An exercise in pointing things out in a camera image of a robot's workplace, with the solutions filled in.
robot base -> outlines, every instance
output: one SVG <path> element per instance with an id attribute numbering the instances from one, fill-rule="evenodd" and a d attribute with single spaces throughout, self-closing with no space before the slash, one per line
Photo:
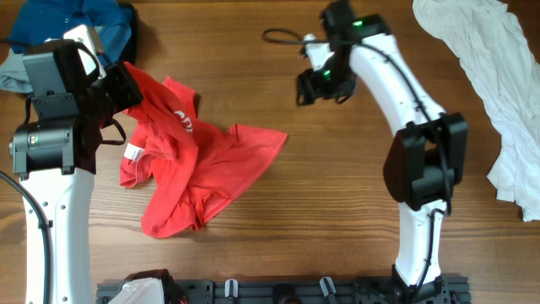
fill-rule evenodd
<path id="1" fill-rule="evenodd" d="M 441 276 L 442 291 L 437 296 L 416 301 L 421 304 L 470 304 L 471 293 L 468 278 Z M 390 277 L 369 277 L 356 280 L 335 281 L 335 294 L 324 296 L 318 281 L 268 281 L 239 282 L 238 297 L 225 296 L 225 282 L 212 280 L 175 280 L 186 294 L 189 304 L 277 304 L 274 290 L 276 286 L 288 285 L 295 290 L 302 304 L 393 304 L 392 299 L 383 291 L 388 286 Z M 99 284 L 96 304 L 107 304 L 120 292 L 120 284 Z"/>

white print on shirt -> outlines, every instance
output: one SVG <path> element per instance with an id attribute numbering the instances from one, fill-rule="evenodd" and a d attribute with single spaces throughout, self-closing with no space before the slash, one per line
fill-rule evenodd
<path id="1" fill-rule="evenodd" d="M 184 125 L 185 130 L 187 132 L 193 132 L 192 120 L 189 119 L 189 117 L 186 117 L 186 114 L 184 114 L 183 111 L 176 111 L 175 114 L 180 115 L 180 118 L 182 119 L 182 124 Z"/>

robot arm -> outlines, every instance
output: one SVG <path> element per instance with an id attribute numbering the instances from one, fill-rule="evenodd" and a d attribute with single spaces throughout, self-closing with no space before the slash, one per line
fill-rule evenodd
<path id="1" fill-rule="evenodd" d="M 429 97 L 381 17 L 357 19 L 347 1 L 341 0 L 330 4 L 321 22 L 326 43 L 311 34 L 304 38 L 303 53 L 313 69 L 298 77 L 298 103 L 310 105 L 318 97 L 341 103 L 340 98 L 347 99 L 355 90 L 351 79 L 364 81 L 394 136 L 384 168 L 400 214 L 400 247 L 392 276 L 402 289 L 402 302 L 432 296 L 440 277 L 440 228 L 444 213 L 450 211 L 446 191 L 451 193 L 462 179 L 467 123 L 459 114 L 447 115 Z M 437 147 L 426 151 L 427 141 Z M 446 157 L 441 159 L 437 149 Z M 450 189 L 445 189 L 445 178 Z"/>
<path id="2" fill-rule="evenodd" d="M 143 98 L 123 63 L 99 64 L 96 36 L 81 25 L 63 40 L 30 47 L 23 58 L 34 90 L 27 110 L 31 102 L 39 118 L 29 123 L 27 111 L 9 147 L 13 171 L 33 196 L 24 200 L 26 303 L 93 302 L 88 224 L 95 151 L 123 144 L 104 141 L 100 129 L 115 125 L 125 140 L 112 116 Z"/>

gray cloth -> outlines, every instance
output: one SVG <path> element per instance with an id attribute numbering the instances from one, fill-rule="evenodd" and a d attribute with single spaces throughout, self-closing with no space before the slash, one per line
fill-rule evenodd
<path id="1" fill-rule="evenodd" d="M 18 93 L 30 93 L 32 86 L 24 69 L 23 54 L 15 54 L 10 48 L 8 58 L 0 66 L 0 89 Z"/>

green indicator light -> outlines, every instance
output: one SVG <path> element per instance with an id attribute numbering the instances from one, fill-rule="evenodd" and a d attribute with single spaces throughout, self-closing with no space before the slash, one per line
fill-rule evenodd
<path id="1" fill-rule="evenodd" d="M 330 70 L 322 72 L 322 76 L 324 76 L 325 79 L 330 80 Z"/>

